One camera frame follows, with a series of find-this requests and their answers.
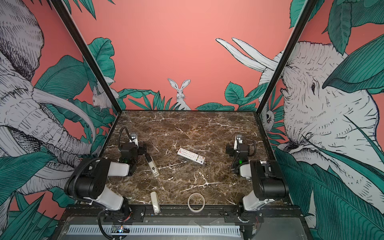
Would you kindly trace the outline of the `white remote control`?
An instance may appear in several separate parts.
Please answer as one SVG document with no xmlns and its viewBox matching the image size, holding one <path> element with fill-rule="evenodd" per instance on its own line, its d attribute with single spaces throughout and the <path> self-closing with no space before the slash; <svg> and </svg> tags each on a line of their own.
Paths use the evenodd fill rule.
<svg viewBox="0 0 384 240">
<path fill-rule="evenodd" d="M 177 154 L 183 158 L 186 158 L 190 161 L 193 161 L 195 163 L 198 163 L 200 165 L 203 165 L 204 162 L 205 162 L 205 157 L 203 156 L 200 156 L 198 154 L 195 154 L 191 151 L 188 151 L 188 150 L 185 150 L 183 148 L 180 148 L 178 151 L 177 151 Z"/>
</svg>

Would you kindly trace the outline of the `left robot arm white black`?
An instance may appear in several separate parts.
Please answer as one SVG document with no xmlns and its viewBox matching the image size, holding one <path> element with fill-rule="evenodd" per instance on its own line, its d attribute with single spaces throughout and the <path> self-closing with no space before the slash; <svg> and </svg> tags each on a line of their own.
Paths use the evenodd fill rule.
<svg viewBox="0 0 384 240">
<path fill-rule="evenodd" d="M 137 211 L 127 198 L 106 186 L 108 177 L 131 177 L 137 169 L 139 156 L 147 153 L 147 145 L 127 143 L 121 145 L 118 162 L 105 158 L 84 159 L 65 184 L 64 192 L 79 202 L 96 204 L 110 214 L 113 222 L 125 223 L 135 219 Z"/>
</svg>

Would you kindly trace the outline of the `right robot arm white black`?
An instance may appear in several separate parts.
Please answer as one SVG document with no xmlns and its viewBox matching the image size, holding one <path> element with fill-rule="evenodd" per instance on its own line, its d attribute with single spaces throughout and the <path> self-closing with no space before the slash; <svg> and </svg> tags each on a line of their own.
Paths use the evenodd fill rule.
<svg viewBox="0 0 384 240">
<path fill-rule="evenodd" d="M 232 172 L 250 180 L 253 188 L 238 204 L 234 221 L 250 223 L 250 214 L 289 195 L 289 187 L 277 161 L 252 160 L 256 151 L 251 153 L 249 145 L 239 142 L 234 146 L 227 145 L 226 153 L 234 158 Z"/>
</svg>

